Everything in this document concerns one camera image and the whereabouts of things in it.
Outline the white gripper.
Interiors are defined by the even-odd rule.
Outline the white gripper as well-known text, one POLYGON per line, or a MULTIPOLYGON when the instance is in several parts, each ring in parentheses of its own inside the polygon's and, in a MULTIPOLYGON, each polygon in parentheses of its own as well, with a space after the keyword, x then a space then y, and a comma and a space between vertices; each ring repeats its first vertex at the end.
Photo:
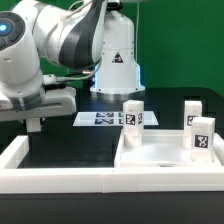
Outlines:
POLYGON ((76 112, 76 90, 72 87, 49 90, 44 101, 33 109, 0 109, 0 122, 71 115, 76 112))

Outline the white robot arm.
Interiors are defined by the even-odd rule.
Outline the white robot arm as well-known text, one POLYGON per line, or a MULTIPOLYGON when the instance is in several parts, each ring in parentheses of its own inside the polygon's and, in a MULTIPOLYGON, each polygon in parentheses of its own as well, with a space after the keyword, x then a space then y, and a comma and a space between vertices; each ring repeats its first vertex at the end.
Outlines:
POLYGON ((45 75, 40 60, 94 78, 90 91, 113 99, 145 90, 134 59, 134 26, 120 0, 81 0, 77 9, 21 0, 0 12, 0 121, 76 112, 65 77, 45 75))

